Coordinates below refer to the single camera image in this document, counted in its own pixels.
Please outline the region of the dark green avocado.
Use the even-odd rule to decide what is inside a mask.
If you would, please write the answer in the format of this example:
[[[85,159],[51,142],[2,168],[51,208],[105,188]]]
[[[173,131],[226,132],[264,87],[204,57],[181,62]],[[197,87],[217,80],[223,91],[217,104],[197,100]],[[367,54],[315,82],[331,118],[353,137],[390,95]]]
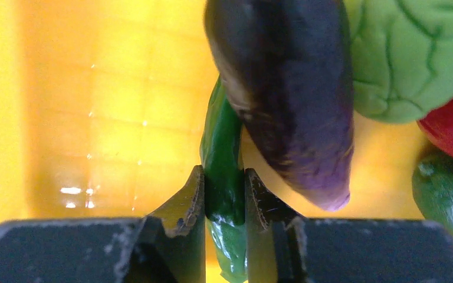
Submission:
[[[453,158],[435,152],[420,160],[412,173],[412,195],[424,218],[453,236]]]

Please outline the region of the green chili pepper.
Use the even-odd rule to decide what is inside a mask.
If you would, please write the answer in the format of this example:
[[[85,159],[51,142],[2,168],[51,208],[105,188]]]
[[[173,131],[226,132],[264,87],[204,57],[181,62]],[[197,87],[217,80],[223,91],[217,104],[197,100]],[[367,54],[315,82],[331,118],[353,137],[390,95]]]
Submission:
[[[242,123],[230,106],[220,80],[208,102],[199,148],[204,171],[206,227],[215,245],[221,276],[247,280]]]

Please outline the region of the purple eggplant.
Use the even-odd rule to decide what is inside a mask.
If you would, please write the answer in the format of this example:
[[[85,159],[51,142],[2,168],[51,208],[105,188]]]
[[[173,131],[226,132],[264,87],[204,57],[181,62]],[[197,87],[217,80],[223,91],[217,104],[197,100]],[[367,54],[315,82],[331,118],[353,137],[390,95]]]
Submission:
[[[353,76],[343,1],[207,1],[226,97],[267,165],[322,210],[351,198]]]

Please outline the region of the light green cabbage ball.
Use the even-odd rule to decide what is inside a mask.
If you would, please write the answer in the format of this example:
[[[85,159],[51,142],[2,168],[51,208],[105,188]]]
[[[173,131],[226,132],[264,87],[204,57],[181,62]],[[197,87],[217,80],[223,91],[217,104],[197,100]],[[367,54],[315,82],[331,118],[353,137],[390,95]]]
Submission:
[[[409,123],[453,98],[453,1],[346,1],[354,108]]]

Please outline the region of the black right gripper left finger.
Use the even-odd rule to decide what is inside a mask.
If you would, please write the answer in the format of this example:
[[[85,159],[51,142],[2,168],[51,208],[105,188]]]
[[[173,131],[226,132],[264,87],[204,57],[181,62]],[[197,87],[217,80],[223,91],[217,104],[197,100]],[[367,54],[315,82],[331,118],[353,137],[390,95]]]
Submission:
[[[204,282],[204,173],[143,217],[0,224],[0,282]]]

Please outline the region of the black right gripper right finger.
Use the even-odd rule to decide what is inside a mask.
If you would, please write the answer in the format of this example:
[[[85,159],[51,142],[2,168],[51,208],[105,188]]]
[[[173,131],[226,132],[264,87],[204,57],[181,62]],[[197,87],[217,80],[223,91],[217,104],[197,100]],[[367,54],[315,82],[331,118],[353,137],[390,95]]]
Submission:
[[[249,282],[453,282],[453,238],[438,223],[306,218],[245,171]]]

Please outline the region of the yellow plastic tray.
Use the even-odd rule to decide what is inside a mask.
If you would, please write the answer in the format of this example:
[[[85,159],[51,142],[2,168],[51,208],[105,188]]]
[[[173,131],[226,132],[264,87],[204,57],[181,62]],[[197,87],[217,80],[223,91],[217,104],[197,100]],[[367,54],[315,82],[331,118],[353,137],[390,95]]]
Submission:
[[[202,166],[208,102],[221,81],[206,2],[12,3],[25,78],[18,134],[0,137],[0,150],[23,157],[0,165],[0,224],[143,217],[183,188]],[[359,114],[354,96],[353,122],[350,191],[365,182],[385,213],[390,185],[411,189],[420,136],[416,126],[381,132],[388,123]],[[274,195],[285,188],[243,123],[240,151],[244,171],[254,169]]]

